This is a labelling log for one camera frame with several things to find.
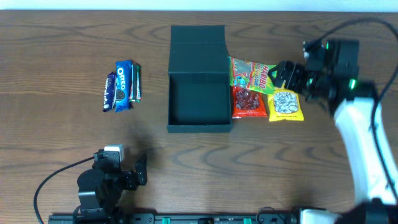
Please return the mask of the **Haribo worms gummy bag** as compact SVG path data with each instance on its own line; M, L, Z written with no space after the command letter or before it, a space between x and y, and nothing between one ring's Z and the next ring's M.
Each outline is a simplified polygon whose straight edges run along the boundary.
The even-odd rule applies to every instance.
M268 71L275 65L241 60L228 57L229 60L229 83L231 86L256 91L271 95L274 93L274 85L269 78Z

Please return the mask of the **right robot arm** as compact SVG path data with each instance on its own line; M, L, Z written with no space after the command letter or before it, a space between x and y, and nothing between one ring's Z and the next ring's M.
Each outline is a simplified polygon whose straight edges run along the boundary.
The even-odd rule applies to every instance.
M358 78L358 40L313 40L304 43L303 51L305 65L283 60L268 76L276 87L327 102L345 144L355 206L341 214L303 208L298 223L397 223L397 166L376 85Z

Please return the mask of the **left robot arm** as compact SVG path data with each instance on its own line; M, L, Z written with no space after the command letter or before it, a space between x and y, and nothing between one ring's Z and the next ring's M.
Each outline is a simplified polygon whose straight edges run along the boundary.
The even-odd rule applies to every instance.
M134 163L133 170L122 170L124 149L105 147L94 153L92 168L77 180L80 205L72 215L73 223L129 223L130 216L117 206L122 192L137 190L147 183L147 155Z

